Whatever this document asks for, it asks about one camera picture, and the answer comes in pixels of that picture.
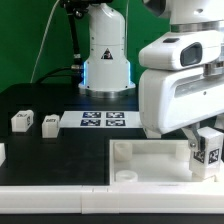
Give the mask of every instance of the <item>blue light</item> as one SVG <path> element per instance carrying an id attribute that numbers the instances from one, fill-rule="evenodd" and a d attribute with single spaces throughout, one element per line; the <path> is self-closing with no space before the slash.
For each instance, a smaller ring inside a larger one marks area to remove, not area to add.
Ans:
<path id="1" fill-rule="evenodd" d="M 83 85 L 86 85 L 86 62 L 83 64 Z"/>
<path id="2" fill-rule="evenodd" d="M 131 63 L 128 62 L 128 79 L 129 79 L 129 84 L 132 83 L 131 81 Z"/>

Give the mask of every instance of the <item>cube with marker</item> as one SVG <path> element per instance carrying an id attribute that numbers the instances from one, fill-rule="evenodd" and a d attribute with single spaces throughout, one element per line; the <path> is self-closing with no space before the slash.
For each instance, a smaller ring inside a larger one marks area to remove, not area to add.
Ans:
<path id="1" fill-rule="evenodd" d="M 59 121 L 58 115 L 46 116 L 42 123 L 42 137 L 43 138 L 57 138 L 59 132 Z"/>
<path id="2" fill-rule="evenodd" d="M 205 149 L 191 152 L 190 170 L 199 179 L 205 180 L 219 173 L 223 133 L 204 127 L 198 130 L 198 134 L 205 139 Z"/>
<path id="3" fill-rule="evenodd" d="M 19 111 L 12 119 L 13 132 L 26 132 L 33 124 L 34 113 L 32 110 Z"/>

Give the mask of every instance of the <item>green wall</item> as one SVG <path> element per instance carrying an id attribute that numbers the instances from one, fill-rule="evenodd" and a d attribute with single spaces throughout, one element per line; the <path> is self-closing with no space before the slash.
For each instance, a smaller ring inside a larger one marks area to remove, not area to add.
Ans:
<path id="1" fill-rule="evenodd" d="M 0 7 L 0 91 L 16 83 L 30 82 L 45 26 L 56 0 L 7 0 Z M 126 14 L 128 0 L 109 4 Z M 81 53 L 89 54 L 88 15 L 76 20 Z M 128 60 L 132 80 L 138 83 L 144 71 L 138 64 L 139 51 L 169 30 L 168 20 L 152 16 L 141 0 L 129 0 Z M 70 31 L 65 10 L 58 7 L 53 17 L 35 79 L 73 62 Z"/>

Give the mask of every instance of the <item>black table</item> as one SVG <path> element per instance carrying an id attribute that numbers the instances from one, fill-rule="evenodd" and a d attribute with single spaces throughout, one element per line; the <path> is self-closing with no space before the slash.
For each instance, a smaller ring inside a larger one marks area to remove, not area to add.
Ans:
<path id="1" fill-rule="evenodd" d="M 142 129 L 61 129 L 56 139 L 43 139 L 46 115 L 64 111 L 138 111 L 137 94 L 118 99 L 79 95 L 71 85 L 19 84 L 0 94 L 0 142 L 6 161 L 0 167 L 0 186 L 109 185 L 109 140 L 146 139 Z M 34 111 L 26 133 L 13 133 L 11 118 L 20 110 Z M 180 131 L 163 138 L 185 138 Z M 223 223 L 223 215 L 1 215 L 0 223 Z"/>

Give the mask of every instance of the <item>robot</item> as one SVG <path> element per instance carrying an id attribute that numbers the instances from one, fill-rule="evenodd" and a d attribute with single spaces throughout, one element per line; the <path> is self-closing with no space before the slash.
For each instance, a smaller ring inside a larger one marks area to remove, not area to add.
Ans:
<path id="1" fill-rule="evenodd" d="M 143 0 L 156 16 L 170 18 L 170 32 L 146 46 L 148 69 L 139 83 L 140 118 L 146 135 L 182 129 L 198 180 L 219 172 L 223 134 L 200 121 L 224 112 L 224 1 Z"/>
<path id="2" fill-rule="evenodd" d="M 112 0 L 61 0 L 61 6 L 70 17 L 74 65 L 83 71 L 78 85 L 80 93 L 99 98 L 116 98 L 135 92 L 130 62 L 124 54 L 125 20 L 106 4 L 109 2 Z M 90 56 L 83 64 L 73 19 L 81 19 L 85 13 L 90 16 Z"/>

